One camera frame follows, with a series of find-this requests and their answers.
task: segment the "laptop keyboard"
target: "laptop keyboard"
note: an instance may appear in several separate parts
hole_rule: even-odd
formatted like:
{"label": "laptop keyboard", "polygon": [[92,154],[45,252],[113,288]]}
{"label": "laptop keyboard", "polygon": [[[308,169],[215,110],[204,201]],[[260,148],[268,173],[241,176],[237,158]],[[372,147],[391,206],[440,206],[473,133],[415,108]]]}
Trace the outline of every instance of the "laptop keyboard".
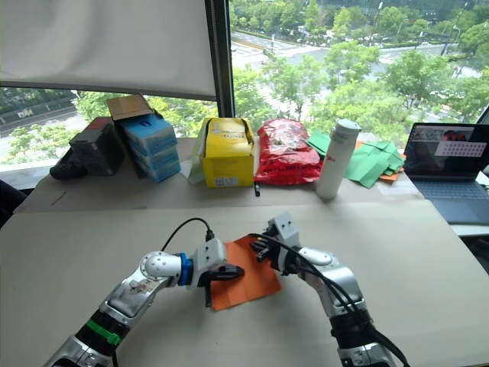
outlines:
{"label": "laptop keyboard", "polygon": [[414,184],[429,199],[489,200],[486,190],[476,182],[416,181]]}

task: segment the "laptop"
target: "laptop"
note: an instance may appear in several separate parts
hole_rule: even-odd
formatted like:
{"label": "laptop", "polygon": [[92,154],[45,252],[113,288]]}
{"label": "laptop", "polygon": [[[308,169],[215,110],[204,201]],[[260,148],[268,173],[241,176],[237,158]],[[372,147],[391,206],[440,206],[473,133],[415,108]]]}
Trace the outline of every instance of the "laptop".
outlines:
{"label": "laptop", "polygon": [[489,195],[475,181],[489,164],[489,125],[416,123],[404,170],[450,224],[489,225]]}

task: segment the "white water bottle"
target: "white water bottle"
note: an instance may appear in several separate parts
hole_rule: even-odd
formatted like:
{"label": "white water bottle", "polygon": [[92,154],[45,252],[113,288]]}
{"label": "white water bottle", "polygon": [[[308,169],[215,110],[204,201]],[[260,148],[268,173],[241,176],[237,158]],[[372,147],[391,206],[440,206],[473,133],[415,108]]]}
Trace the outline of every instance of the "white water bottle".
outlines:
{"label": "white water bottle", "polygon": [[338,120],[332,129],[321,177],[316,184],[316,192],[323,199],[332,199],[338,193],[360,130],[359,124],[347,119]]}

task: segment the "black cable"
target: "black cable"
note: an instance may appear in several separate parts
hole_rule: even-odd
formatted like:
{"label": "black cable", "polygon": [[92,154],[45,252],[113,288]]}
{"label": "black cable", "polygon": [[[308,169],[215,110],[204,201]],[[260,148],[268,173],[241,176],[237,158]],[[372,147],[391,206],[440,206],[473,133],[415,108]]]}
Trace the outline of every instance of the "black cable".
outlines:
{"label": "black cable", "polygon": [[119,367],[119,362],[117,362],[117,354],[115,351],[112,353],[112,367]]}
{"label": "black cable", "polygon": [[[272,241],[276,245],[279,245],[281,248],[285,248],[287,251],[292,252],[297,258],[300,258],[303,263],[305,263],[307,266],[309,266],[309,269],[301,269],[303,271],[309,272],[311,274],[314,274],[315,276],[319,277],[326,287],[329,289],[329,291],[336,297],[336,299],[339,301],[339,303],[345,308],[347,313],[349,313],[357,322],[358,326],[361,329],[365,330],[366,322],[369,320],[362,320],[360,317],[359,309],[355,302],[351,299],[349,294],[341,287],[339,284],[335,283],[331,279],[328,279],[325,277],[321,271],[319,271],[316,266],[312,262],[310,262],[307,258],[302,256],[298,251],[294,250],[293,248],[285,245],[284,243],[277,241],[275,238],[270,237],[268,235],[263,235],[263,234],[257,234],[257,233],[250,233],[248,234],[251,237],[258,237],[262,239],[267,239],[269,241]],[[345,299],[348,301],[348,304],[343,300],[342,297],[339,296],[338,291],[345,297]],[[401,352],[401,350],[392,342],[390,341],[384,334],[382,334],[380,331],[376,330],[371,324],[370,327],[366,329],[371,336],[377,340],[378,343],[389,349],[404,365],[404,367],[410,367],[406,356]]]}
{"label": "black cable", "polygon": [[168,240],[163,245],[163,248],[161,249],[161,251],[165,251],[165,249],[167,248],[167,246],[170,243],[170,241],[172,240],[172,238],[176,235],[176,233],[178,231],[180,231],[180,229],[184,225],[186,225],[188,222],[192,222],[194,220],[198,220],[199,222],[204,223],[204,225],[207,227],[206,241],[209,241],[210,239],[213,239],[214,238],[214,232],[211,230],[210,225],[204,219],[199,218],[199,217],[189,218],[185,222],[183,222],[182,224],[180,224],[178,227],[175,228],[175,230],[173,231],[173,233],[170,235],[170,237],[168,237]]}

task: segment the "red plastic bag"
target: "red plastic bag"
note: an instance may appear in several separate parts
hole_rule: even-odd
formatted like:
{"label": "red plastic bag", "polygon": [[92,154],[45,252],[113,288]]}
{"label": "red plastic bag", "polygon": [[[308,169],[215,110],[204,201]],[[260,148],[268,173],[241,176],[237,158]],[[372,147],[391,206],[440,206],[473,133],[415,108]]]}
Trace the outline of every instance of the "red plastic bag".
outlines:
{"label": "red plastic bag", "polygon": [[307,145],[303,124],[295,120],[270,120],[258,129],[260,167],[254,180],[271,185],[313,182],[321,174],[318,153]]}

